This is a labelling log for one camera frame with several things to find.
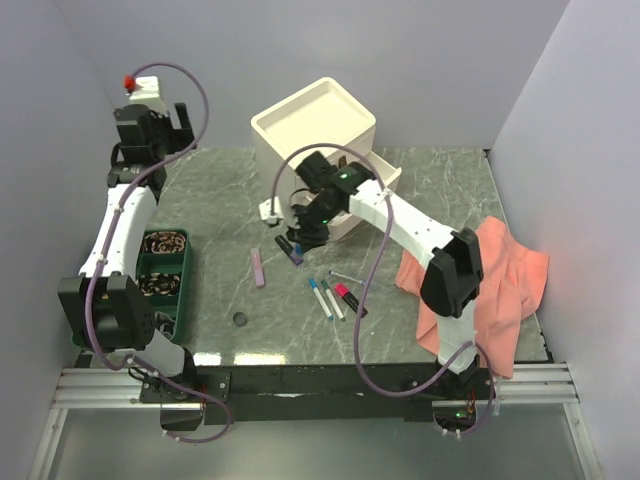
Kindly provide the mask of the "black pink highlighter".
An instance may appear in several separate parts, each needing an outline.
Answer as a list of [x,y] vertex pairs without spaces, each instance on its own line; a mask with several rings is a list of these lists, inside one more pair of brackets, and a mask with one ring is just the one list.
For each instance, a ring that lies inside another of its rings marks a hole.
[[360,308],[360,302],[346,285],[339,282],[334,286],[334,291],[341,298],[341,300],[349,307],[350,310],[352,310],[354,313],[358,313]]

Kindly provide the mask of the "blue whiteboard pen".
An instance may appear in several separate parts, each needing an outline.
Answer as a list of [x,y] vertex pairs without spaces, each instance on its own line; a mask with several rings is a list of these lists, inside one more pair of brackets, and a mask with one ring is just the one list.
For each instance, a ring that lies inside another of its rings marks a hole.
[[366,285],[366,281],[365,280],[356,278],[354,276],[346,275],[346,274],[337,272],[335,270],[329,270],[328,274],[330,276],[335,277],[335,278],[339,278],[341,280],[349,281],[349,282],[352,282],[352,283],[355,283],[355,284],[358,284],[358,285],[361,285],[361,286],[365,286]]

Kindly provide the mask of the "black round cap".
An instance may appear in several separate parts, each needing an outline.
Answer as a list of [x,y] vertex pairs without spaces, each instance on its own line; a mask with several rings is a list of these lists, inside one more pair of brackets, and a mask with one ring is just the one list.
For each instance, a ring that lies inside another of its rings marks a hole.
[[235,312],[232,320],[237,327],[242,327],[248,322],[248,318],[244,312]]

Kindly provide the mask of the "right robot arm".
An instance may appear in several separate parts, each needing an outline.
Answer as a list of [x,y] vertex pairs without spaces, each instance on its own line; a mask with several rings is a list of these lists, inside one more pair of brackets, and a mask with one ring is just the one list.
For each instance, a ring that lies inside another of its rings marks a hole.
[[381,188],[373,170],[360,162],[338,168],[315,151],[295,171],[314,195],[310,203],[293,206],[296,225],[287,232],[304,252],[325,245],[329,222],[349,213],[388,232],[425,270],[419,295],[436,317],[438,362],[448,366],[438,374],[438,385],[447,397],[462,397],[473,386],[468,368],[476,349],[458,349],[475,340],[475,303],[484,276],[476,233],[443,225]]

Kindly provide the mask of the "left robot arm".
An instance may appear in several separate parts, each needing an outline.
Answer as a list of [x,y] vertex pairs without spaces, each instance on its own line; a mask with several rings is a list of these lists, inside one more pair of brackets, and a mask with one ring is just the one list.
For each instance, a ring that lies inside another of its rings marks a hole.
[[195,145],[186,105],[175,110],[177,126],[143,104],[115,109],[120,140],[111,153],[102,224],[79,273],[60,281],[58,297],[76,346],[101,351],[118,368],[138,364],[160,371],[166,392],[186,402],[200,388],[192,355],[161,333],[154,307],[136,283],[145,229],[167,178],[161,163]]

